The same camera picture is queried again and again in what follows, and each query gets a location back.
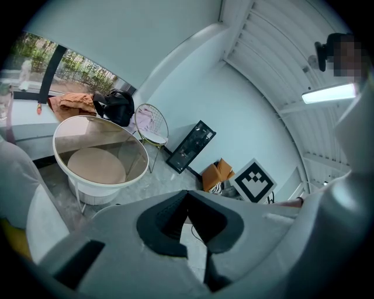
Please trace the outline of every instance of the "person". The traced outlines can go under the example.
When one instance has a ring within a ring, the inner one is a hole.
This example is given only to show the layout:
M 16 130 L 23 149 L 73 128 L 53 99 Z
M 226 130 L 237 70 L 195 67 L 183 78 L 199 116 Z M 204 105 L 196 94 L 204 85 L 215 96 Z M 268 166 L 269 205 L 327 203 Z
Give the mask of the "person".
M 27 153 L 1 135 L 0 157 L 0 230 L 15 252 L 39 263 L 69 234 L 61 207 Z
M 353 34 L 333 33 L 327 37 L 326 44 L 315 43 L 317 61 L 320 71 L 326 70 L 326 62 L 333 65 L 334 76 L 348 77 L 350 83 L 355 83 L 362 90 L 368 79 L 372 64 L 367 51 L 362 47 Z M 278 206 L 301 208 L 304 199 L 273 203 Z

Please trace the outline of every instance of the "fluorescent light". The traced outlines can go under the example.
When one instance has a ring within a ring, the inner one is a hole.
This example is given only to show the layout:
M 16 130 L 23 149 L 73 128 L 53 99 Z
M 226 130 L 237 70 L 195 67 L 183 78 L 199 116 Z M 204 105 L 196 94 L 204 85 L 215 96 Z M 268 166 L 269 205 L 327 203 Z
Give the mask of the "fluorescent light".
M 305 104 L 325 102 L 327 100 L 353 99 L 357 96 L 355 85 L 345 84 L 302 94 Z

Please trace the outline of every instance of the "wire chair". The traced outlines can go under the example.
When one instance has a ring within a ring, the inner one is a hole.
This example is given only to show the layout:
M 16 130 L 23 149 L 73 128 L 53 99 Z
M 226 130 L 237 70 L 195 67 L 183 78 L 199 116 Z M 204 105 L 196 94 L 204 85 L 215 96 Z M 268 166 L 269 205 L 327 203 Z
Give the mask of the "wire chair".
M 151 121 L 147 125 L 146 130 L 142 128 L 141 122 L 139 119 L 139 114 L 142 110 L 151 112 L 152 114 Z M 136 129 L 142 139 L 142 143 L 144 144 L 144 142 L 148 142 L 158 148 L 152 168 L 151 166 L 148 166 L 150 172 L 152 173 L 161 147 L 166 145 L 166 143 L 168 142 L 168 137 L 169 137 L 168 124 L 164 116 L 162 115 L 162 113 L 155 106 L 151 104 L 140 105 L 135 111 L 134 119 L 135 119 Z

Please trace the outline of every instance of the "white ceiling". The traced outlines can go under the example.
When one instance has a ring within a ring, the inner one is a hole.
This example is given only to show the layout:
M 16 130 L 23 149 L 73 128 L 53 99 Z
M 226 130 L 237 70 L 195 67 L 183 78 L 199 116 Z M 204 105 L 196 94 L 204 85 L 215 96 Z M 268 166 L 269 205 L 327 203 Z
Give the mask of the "white ceiling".
M 226 0 L 221 20 L 231 28 L 224 60 L 248 78 L 287 126 L 302 157 L 301 176 L 313 192 L 349 171 L 334 127 L 350 101 L 306 105 L 302 93 L 342 84 L 332 70 L 312 69 L 314 42 L 348 28 L 321 1 Z

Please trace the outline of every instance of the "table leg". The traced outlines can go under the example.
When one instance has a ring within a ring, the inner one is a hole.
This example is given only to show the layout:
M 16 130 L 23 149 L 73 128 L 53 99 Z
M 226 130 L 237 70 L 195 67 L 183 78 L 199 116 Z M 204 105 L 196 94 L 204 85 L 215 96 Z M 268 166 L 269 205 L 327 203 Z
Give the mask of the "table leg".
M 139 160 L 140 160 L 141 157 L 142 157 L 141 154 L 137 154 L 137 159 L 136 159 L 136 160 L 135 160 L 135 159 L 133 160 L 133 163 L 132 163 L 131 166 L 130 166 L 130 170 L 129 170 L 128 174 L 126 175 L 127 177 L 130 176 L 131 171 L 134 169 L 135 165 L 139 162 Z
M 81 201 L 79 200 L 79 189 L 78 189 L 78 182 L 77 181 L 74 181 L 74 186 L 75 186 L 75 197 L 77 198 L 79 212 L 81 212 L 83 214 L 84 208 L 86 207 L 86 204 L 84 204 L 83 208 L 81 208 Z

